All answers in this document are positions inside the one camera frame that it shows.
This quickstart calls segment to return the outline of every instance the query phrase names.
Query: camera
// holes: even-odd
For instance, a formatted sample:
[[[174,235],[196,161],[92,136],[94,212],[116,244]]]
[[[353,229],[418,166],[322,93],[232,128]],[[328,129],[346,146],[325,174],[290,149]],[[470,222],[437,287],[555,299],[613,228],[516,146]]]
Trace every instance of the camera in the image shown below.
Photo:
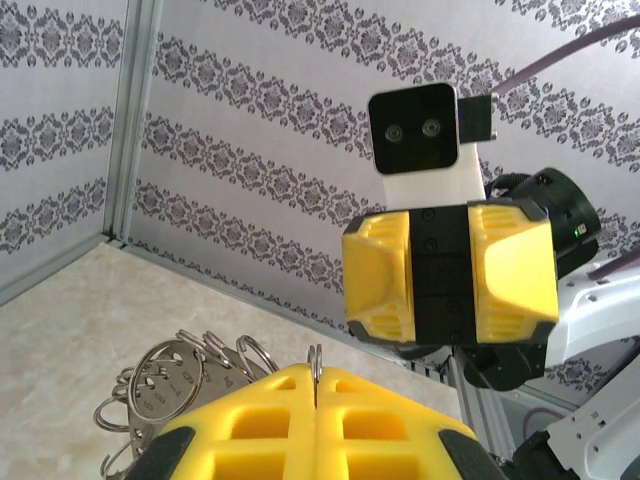
[[[375,165],[383,175],[448,168],[458,160],[458,104],[451,85],[379,93],[368,109]]]

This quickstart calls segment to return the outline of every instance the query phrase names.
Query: bundle of key rings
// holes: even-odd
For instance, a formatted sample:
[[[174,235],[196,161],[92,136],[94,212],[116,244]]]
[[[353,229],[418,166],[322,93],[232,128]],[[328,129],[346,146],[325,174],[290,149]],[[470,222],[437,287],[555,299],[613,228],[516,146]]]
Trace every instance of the bundle of key rings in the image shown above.
[[[266,370],[247,358],[248,349],[257,354]],[[309,355],[308,361],[319,377],[320,345]],[[248,335],[239,337],[233,350],[210,331],[197,337],[179,330],[175,338],[147,350],[134,367],[122,370],[111,396],[95,410],[93,420],[100,428],[129,435],[115,454],[105,457],[100,475],[105,480],[122,480],[169,421],[277,370],[271,356]],[[127,424],[105,419],[103,410],[114,403],[126,405]],[[133,456],[129,466],[110,473],[115,461],[128,449]]]

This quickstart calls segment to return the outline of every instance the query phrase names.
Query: camera lens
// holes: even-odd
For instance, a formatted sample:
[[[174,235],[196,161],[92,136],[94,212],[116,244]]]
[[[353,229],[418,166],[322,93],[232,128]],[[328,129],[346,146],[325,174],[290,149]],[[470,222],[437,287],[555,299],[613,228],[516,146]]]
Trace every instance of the camera lens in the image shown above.
[[[384,134],[391,143],[398,143],[402,140],[402,129],[398,125],[391,125]]]
[[[437,137],[440,134],[440,122],[435,118],[430,118],[422,125],[422,133],[426,137]]]

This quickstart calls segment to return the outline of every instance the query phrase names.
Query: patterned wallpaper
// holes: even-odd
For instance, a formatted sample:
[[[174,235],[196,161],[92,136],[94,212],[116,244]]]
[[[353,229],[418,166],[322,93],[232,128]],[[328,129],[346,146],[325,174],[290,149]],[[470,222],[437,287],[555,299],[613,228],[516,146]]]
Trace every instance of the patterned wallpaper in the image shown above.
[[[0,288],[102,231],[125,8],[0,2]]]
[[[640,4],[185,0],[163,9],[130,242],[344,330],[340,234],[352,216],[384,208],[369,97],[435,80],[486,92]],[[498,140],[479,147],[486,180],[546,166],[574,178],[598,208],[601,258],[640,243],[640,97],[630,94],[639,51],[630,32],[509,92],[495,105]],[[588,388],[574,370],[606,372],[628,346],[545,381],[577,403]]]

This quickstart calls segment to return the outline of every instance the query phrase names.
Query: damask wallpaper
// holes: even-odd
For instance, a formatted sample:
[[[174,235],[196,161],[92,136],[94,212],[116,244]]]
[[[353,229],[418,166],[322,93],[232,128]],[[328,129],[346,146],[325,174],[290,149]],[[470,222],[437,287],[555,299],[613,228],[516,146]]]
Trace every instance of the damask wallpaper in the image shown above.
[[[340,234],[384,208],[371,95],[436,80],[483,93],[631,12],[637,0],[165,1],[129,240],[345,330]],[[479,147],[485,180],[572,177],[598,208],[602,259],[640,244],[639,52],[630,32],[509,92],[498,140]],[[606,372],[628,346],[571,365]],[[579,403],[590,384],[563,368],[539,387]]]
[[[126,3],[0,2],[0,288],[102,231]]]

